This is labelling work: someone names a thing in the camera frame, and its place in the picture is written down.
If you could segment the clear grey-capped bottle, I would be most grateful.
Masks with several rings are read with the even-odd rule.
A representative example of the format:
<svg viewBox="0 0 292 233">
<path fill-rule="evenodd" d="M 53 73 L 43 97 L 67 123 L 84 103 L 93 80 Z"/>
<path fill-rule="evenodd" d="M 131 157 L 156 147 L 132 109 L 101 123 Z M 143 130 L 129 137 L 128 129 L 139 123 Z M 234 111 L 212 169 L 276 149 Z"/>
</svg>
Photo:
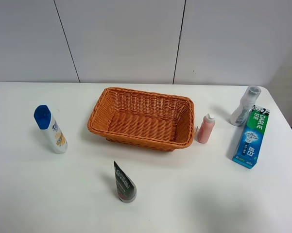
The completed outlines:
<svg viewBox="0 0 292 233">
<path fill-rule="evenodd" d="M 248 86 L 243 94 L 240 104 L 230 116 L 230 123 L 234 126 L 241 126 L 248 118 L 252 107 L 255 105 L 261 89 L 257 86 Z"/>
</svg>

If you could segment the orange wicker basket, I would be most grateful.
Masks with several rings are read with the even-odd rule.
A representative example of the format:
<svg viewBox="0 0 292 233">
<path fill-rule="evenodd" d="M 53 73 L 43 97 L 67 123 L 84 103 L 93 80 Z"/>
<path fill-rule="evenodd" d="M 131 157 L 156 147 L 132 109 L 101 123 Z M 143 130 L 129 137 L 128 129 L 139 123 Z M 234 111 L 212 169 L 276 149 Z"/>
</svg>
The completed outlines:
<svg viewBox="0 0 292 233">
<path fill-rule="evenodd" d="M 193 142 L 194 103 L 182 96 L 109 87 L 96 102 L 87 128 L 113 142 L 184 149 Z"/>
</svg>

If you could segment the green blue toothpaste box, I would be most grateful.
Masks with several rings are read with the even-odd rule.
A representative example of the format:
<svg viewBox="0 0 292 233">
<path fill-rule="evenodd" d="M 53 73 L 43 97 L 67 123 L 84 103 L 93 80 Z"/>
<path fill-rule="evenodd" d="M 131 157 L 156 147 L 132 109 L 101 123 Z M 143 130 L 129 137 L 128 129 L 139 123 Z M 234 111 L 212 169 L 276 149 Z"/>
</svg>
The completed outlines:
<svg viewBox="0 0 292 233">
<path fill-rule="evenodd" d="M 256 165 L 269 115 L 269 109 L 253 106 L 232 161 L 248 169 Z"/>
</svg>

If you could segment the pink bottle white cap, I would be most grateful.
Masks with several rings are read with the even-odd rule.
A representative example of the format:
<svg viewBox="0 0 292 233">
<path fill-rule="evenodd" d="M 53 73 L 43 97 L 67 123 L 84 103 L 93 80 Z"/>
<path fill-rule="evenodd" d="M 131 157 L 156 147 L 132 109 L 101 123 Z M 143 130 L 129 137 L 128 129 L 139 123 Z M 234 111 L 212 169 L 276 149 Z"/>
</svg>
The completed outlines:
<svg viewBox="0 0 292 233">
<path fill-rule="evenodd" d="M 213 114 L 206 114 L 197 134 L 197 140 L 199 143 L 205 144 L 208 142 L 214 125 L 215 116 Z"/>
</svg>

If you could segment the white shampoo bottle blue cap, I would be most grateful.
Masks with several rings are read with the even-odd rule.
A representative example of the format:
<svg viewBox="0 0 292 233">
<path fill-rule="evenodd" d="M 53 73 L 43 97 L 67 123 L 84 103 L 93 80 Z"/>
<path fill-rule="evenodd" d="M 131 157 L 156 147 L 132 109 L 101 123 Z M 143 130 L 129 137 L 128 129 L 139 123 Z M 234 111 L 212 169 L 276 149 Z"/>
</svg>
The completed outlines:
<svg viewBox="0 0 292 233">
<path fill-rule="evenodd" d="M 38 106 L 34 111 L 34 119 L 54 152 L 65 153 L 68 148 L 67 140 L 48 106 Z"/>
</svg>

